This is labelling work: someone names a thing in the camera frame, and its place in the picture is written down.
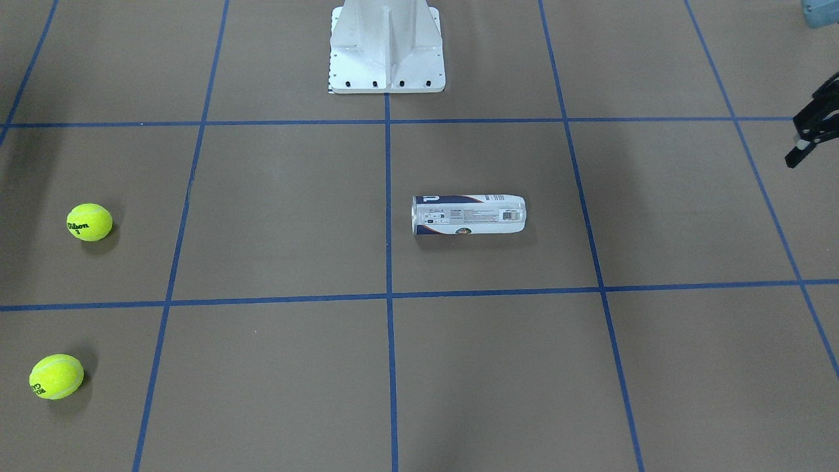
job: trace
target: black object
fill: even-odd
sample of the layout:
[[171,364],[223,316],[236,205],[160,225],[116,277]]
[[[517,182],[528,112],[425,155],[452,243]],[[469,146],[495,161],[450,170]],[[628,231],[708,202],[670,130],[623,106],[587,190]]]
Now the black object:
[[839,72],[813,92],[813,100],[792,121],[801,141],[786,155],[790,169],[800,164],[817,144],[839,138]]

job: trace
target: gray surface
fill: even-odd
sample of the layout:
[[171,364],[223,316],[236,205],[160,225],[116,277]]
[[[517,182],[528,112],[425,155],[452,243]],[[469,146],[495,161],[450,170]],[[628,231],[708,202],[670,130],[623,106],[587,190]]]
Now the gray surface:
[[[0,5],[0,121],[52,4]],[[446,91],[389,101],[326,93],[340,4],[231,0],[207,112],[251,123],[204,127],[222,0],[58,4],[0,144],[0,470],[836,468],[839,372],[685,2],[544,0],[573,154],[540,2],[431,2]],[[796,0],[690,5],[738,115],[836,69]],[[839,143],[788,170],[789,120],[742,127],[836,352]],[[409,197],[452,192],[522,195],[527,227],[413,236]],[[64,226],[87,201],[98,243]],[[57,352],[93,381],[48,402]]]
[[[14,129],[0,148],[0,303],[119,302],[166,296],[194,128]],[[67,232],[84,202],[114,229]]]
[[798,287],[610,296],[646,470],[835,470],[839,382]]
[[143,470],[387,470],[385,314],[382,301],[174,308]]
[[400,470],[634,470],[600,297],[397,300]]
[[572,132],[607,285],[794,276],[730,123]]
[[195,178],[176,298],[385,290],[381,127],[210,128]]
[[[130,470],[160,308],[3,313],[0,316],[0,469]],[[38,398],[32,367],[70,354],[85,368],[76,393]]]
[[819,146],[795,171],[777,159],[795,145],[787,123],[742,123],[755,163],[784,227],[801,275],[836,277],[839,267],[839,160],[836,146]]
[[[394,290],[597,284],[560,124],[405,124],[392,133]],[[476,159],[458,159],[463,155]],[[527,228],[481,238],[415,237],[411,197],[447,192],[520,195],[528,203]]]

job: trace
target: light blue object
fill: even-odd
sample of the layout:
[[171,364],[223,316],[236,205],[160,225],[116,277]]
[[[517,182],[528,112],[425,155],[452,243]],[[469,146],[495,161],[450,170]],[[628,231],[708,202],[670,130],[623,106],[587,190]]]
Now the light blue object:
[[801,9],[811,28],[839,22],[839,0],[801,0]]

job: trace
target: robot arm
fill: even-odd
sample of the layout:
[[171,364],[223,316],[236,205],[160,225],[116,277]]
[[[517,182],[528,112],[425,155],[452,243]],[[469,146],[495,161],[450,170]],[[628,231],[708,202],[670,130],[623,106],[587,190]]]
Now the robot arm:
[[839,138],[839,72],[813,93],[813,100],[793,118],[800,140],[786,155],[796,167],[818,144]]

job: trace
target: white can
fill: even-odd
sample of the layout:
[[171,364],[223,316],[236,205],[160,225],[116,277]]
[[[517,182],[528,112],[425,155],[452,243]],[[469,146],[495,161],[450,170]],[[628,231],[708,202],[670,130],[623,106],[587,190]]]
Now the white can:
[[498,234],[524,229],[527,210],[515,195],[413,197],[414,234]]

